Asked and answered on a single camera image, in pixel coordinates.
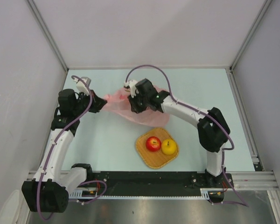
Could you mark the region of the yellow fake apple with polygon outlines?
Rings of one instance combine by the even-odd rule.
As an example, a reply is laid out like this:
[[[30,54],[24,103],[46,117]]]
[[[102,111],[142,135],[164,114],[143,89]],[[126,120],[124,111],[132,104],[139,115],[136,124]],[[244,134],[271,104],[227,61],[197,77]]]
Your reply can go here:
[[[165,155],[173,155],[177,151],[177,144],[172,139],[166,139],[161,143],[161,150]]]

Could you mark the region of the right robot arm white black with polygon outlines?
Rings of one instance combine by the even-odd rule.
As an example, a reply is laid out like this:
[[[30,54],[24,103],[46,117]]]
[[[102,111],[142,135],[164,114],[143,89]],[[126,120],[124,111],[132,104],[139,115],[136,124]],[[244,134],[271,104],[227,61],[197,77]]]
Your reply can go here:
[[[228,140],[230,129],[221,111],[215,107],[200,109],[177,101],[169,91],[157,91],[148,79],[125,82],[131,111],[142,113],[147,109],[176,116],[197,128],[199,142],[207,151],[206,182],[211,187],[222,183],[224,171],[223,148]]]

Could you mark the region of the red fake apple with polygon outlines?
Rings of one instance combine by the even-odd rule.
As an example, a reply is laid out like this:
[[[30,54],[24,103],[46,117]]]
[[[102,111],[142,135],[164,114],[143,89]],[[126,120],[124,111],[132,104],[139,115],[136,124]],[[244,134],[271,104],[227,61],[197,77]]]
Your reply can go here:
[[[146,140],[146,149],[150,152],[156,152],[161,148],[161,141],[155,136],[151,136]]]

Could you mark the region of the woven bamboo tray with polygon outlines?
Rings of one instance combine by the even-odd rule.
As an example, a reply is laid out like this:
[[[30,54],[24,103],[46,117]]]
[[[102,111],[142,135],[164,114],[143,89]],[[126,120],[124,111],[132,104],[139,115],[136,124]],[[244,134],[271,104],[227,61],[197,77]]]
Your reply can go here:
[[[179,154],[177,142],[166,129],[161,127],[140,136],[136,140],[135,147],[144,163],[152,169],[164,167]]]

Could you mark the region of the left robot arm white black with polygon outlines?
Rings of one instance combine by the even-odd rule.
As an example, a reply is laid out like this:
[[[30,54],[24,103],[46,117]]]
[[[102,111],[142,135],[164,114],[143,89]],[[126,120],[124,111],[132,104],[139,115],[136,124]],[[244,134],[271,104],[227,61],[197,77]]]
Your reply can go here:
[[[107,101],[94,90],[87,94],[65,89],[58,93],[58,103],[43,160],[32,180],[24,181],[21,187],[31,212],[63,213],[75,188],[99,186],[90,164],[76,163],[64,177],[61,169],[80,118],[87,112],[100,112]]]

